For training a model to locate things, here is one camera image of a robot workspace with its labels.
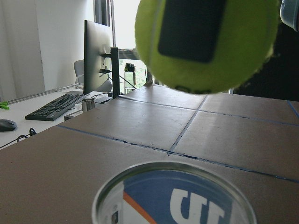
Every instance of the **office chair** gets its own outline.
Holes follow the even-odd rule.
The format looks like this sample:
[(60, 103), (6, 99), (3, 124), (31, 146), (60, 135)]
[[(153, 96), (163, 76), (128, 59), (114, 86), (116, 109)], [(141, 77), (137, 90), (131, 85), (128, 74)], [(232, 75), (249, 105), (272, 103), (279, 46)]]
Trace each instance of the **office chair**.
[[(84, 59), (75, 61), (74, 69), (76, 73), (76, 84), (78, 84), (79, 89), (84, 88)], [(110, 92), (112, 90), (112, 84), (109, 78), (97, 89), (99, 92)]]

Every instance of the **tennis ball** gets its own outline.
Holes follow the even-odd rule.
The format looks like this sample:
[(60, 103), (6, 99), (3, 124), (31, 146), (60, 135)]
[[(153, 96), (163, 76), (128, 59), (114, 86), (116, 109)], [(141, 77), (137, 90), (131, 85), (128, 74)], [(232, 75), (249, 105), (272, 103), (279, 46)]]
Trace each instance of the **tennis ball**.
[(279, 19), (277, 0), (227, 0), (214, 56), (208, 63), (159, 53), (165, 3), (166, 0), (140, 1), (135, 41), (140, 59), (171, 88), (201, 94), (237, 87), (258, 71), (272, 53)]

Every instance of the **cardboard surface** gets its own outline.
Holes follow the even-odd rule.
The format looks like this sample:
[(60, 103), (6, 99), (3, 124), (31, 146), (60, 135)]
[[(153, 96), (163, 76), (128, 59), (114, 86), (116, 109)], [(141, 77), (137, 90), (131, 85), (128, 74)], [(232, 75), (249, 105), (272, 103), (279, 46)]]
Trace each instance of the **cardboard surface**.
[(235, 185), (252, 205), (259, 224), (299, 223), (299, 184), (171, 155), (171, 160), (193, 164)]
[(136, 91), (126, 95), (131, 99), (111, 100), (0, 150), (0, 223), (91, 224), (98, 189), (148, 161), (187, 162), (230, 181), (250, 201), (258, 223), (299, 223), (299, 182), (275, 177), (299, 180), (292, 107), (228, 94), (196, 102), (184, 95), (180, 106), (177, 97), (165, 97), (171, 92), (144, 88), (140, 98)]
[(288, 102), (280, 99), (220, 93), (209, 95), (201, 110), (299, 125)]
[(299, 118), (299, 102), (290, 101), (290, 103), (291, 103), (291, 107), (293, 107), (293, 109), (294, 109), (294, 113)]
[(299, 180), (299, 126), (198, 112), (175, 152)]
[(194, 112), (117, 98), (60, 126), (139, 145), (169, 149)]
[(196, 110), (205, 98), (205, 95), (189, 94), (170, 89), (165, 86), (153, 84), (149, 87), (142, 87), (131, 91), (120, 97), (152, 104), (176, 106)]
[(299, 184), (184, 156), (53, 127), (0, 150), (1, 223), (91, 224), (100, 187), (129, 166), (150, 161), (190, 163), (230, 181), (259, 223), (298, 223)]
[(131, 165), (166, 153), (50, 128), (0, 150), (0, 223), (90, 224), (100, 187)]

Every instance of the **metal can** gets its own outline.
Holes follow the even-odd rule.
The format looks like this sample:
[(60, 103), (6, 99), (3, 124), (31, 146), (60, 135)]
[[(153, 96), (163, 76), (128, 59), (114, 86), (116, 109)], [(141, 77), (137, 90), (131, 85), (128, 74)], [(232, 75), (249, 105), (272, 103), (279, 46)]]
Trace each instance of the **metal can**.
[(256, 224), (246, 197), (231, 183), (180, 162), (129, 167), (98, 191), (93, 224)]
[(95, 107), (94, 99), (86, 98), (82, 100), (82, 111), (86, 112)]

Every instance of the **can label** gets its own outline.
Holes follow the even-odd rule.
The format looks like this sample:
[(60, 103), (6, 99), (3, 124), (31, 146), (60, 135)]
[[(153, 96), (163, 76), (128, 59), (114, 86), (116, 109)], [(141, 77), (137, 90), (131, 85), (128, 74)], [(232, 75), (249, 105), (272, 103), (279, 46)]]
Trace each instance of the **can label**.
[(214, 182), (195, 175), (155, 170), (129, 177), (123, 187), (122, 215), (113, 224), (228, 224), (230, 221), (229, 194)]

